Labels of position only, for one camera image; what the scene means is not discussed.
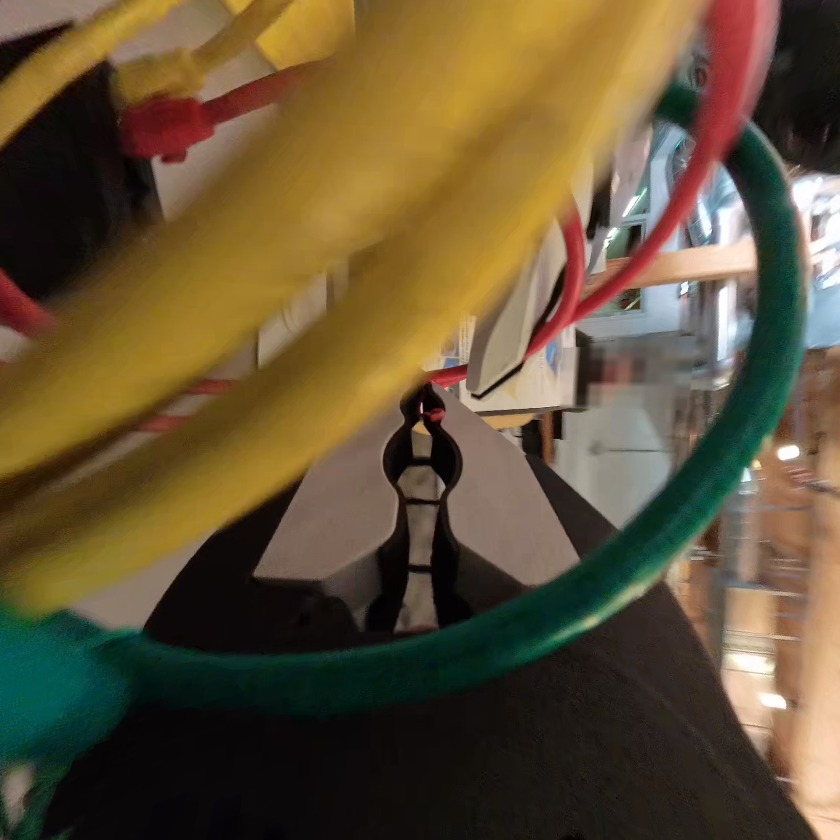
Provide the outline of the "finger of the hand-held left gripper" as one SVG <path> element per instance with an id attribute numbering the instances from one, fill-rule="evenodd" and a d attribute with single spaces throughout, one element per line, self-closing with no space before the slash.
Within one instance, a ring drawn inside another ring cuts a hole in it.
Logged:
<path id="1" fill-rule="evenodd" d="M 561 226 L 553 220 L 506 295 L 476 323 L 465 378 L 469 396 L 484 398 L 524 362 L 534 334 L 559 305 L 567 258 Z"/>

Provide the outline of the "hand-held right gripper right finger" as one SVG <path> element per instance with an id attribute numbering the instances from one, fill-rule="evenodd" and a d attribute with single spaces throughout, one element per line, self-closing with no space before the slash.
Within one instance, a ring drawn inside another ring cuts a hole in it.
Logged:
<path id="1" fill-rule="evenodd" d="M 440 625 L 483 613 L 570 571 L 581 560 L 525 454 L 438 385 L 443 407 L 430 466 L 440 483 L 430 573 Z"/>

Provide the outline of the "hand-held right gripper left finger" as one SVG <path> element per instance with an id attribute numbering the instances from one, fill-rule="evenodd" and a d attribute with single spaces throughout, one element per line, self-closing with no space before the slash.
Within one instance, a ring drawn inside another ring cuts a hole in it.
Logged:
<path id="1" fill-rule="evenodd" d="M 413 459 L 411 425 L 396 402 L 315 462 L 303 477 L 254 577 L 307 586 L 394 627 L 403 609 L 410 538 L 398 477 Z"/>

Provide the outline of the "printed instruction sheet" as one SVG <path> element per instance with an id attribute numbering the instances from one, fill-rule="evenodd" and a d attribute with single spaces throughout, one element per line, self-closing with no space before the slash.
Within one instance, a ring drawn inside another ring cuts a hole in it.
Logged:
<path id="1" fill-rule="evenodd" d="M 457 332 L 426 358 L 423 369 L 450 369 L 466 363 L 475 328 L 475 317 L 462 318 Z M 526 360 L 518 374 L 488 396 L 472 396 L 464 381 L 450 385 L 448 392 L 479 415 L 541 413 L 575 406 L 577 372 L 576 330 L 571 325 Z"/>

